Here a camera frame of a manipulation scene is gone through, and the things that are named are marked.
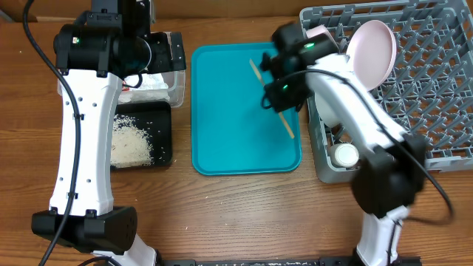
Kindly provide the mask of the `wooden chopstick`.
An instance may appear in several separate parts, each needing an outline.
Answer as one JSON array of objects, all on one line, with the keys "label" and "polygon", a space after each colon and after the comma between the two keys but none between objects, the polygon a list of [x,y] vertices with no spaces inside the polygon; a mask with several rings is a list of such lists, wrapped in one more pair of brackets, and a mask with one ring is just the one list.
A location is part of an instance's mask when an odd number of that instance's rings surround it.
[{"label": "wooden chopstick", "polygon": [[[255,63],[253,62],[253,60],[250,58],[249,59],[249,64],[251,65],[251,68],[256,76],[256,78],[259,80],[259,82],[261,83],[261,85],[264,87],[265,86],[265,82],[261,76],[261,73],[259,72],[259,70],[257,69]],[[279,112],[278,113],[278,116],[279,116],[279,119],[281,120],[282,124],[284,125],[284,127],[286,128],[287,130],[287,133],[289,134],[290,138],[291,139],[294,139],[295,135],[291,129],[291,127],[289,126],[288,122],[286,121],[284,115],[282,112]]]}]

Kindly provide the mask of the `white napkin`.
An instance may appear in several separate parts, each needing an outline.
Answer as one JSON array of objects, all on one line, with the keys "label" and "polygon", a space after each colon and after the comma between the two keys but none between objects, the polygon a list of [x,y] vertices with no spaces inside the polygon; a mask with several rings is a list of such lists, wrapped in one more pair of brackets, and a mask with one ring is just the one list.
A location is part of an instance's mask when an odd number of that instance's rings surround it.
[{"label": "white napkin", "polygon": [[138,88],[128,87],[137,85],[138,75],[130,75],[123,82],[123,89],[118,98],[119,104],[142,101],[164,100],[169,101],[169,85],[161,74],[142,74],[142,84]]}]

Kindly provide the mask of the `grey bowl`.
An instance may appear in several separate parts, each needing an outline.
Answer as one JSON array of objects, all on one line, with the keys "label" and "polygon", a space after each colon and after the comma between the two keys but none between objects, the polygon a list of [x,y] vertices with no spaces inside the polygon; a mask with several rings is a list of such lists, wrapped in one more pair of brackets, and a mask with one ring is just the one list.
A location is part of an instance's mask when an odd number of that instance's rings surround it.
[{"label": "grey bowl", "polygon": [[331,106],[322,96],[315,94],[316,109],[322,122],[329,128],[333,128],[341,123]]}]

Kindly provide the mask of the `white shallow bowl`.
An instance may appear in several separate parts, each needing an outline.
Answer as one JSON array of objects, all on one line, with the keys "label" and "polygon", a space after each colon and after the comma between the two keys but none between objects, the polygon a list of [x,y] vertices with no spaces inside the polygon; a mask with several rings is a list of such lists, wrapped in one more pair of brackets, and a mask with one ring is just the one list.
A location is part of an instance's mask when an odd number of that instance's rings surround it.
[{"label": "white shallow bowl", "polygon": [[319,25],[306,31],[307,38],[312,38],[317,35],[326,35],[331,40],[331,42],[338,48],[338,44],[324,25]]}]

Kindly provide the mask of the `white cup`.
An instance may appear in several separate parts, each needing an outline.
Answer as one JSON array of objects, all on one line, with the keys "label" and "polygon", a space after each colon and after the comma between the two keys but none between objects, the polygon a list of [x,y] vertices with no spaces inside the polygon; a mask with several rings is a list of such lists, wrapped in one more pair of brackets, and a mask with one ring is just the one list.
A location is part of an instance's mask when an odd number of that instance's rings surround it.
[{"label": "white cup", "polygon": [[333,165],[351,168],[359,161],[358,149],[350,143],[339,143],[330,147],[330,159]]}]

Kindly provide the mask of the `white rice pile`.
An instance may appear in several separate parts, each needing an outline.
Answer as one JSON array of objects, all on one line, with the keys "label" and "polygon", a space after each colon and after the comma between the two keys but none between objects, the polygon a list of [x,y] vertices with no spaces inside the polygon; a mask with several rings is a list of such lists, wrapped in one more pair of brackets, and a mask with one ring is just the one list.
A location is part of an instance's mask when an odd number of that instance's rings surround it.
[{"label": "white rice pile", "polygon": [[154,162],[151,135],[145,129],[139,129],[136,122],[135,117],[114,116],[111,166],[131,168],[150,166]]}]

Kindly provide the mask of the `large white plate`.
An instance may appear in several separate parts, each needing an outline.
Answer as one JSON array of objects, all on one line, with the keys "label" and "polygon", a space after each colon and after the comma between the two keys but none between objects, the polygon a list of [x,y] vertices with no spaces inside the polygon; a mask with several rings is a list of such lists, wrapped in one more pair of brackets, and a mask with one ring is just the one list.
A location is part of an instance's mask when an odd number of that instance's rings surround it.
[{"label": "large white plate", "polygon": [[362,24],[350,39],[346,51],[349,65],[367,91],[385,82],[394,67],[396,53],[393,32],[379,20]]}]

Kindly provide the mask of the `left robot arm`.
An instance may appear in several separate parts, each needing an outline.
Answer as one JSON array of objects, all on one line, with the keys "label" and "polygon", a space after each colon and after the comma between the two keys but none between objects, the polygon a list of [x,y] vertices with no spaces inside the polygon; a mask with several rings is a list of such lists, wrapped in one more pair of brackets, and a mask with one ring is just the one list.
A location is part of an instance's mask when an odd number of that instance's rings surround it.
[{"label": "left robot arm", "polygon": [[137,211],[114,204],[112,130],[123,81],[130,75],[186,68],[179,32],[152,32],[151,1],[94,1],[55,36],[47,66],[61,85],[63,120],[58,176],[48,209],[32,232],[106,265],[161,265],[137,234]]}]

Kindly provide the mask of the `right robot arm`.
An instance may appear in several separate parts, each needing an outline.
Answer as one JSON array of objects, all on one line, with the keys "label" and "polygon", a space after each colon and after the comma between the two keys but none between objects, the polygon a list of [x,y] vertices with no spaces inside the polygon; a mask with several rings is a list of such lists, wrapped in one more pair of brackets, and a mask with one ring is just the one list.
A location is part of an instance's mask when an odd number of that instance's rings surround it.
[{"label": "right robot arm", "polygon": [[420,265],[397,252],[409,207],[423,189],[426,144],[410,136],[357,79],[331,35],[304,36],[298,24],[283,24],[271,36],[277,53],[263,53],[269,71],[261,105],[276,113],[300,109],[311,96],[323,99],[348,131],[361,155],[351,190],[364,212],[361,239],[351,265]]}]

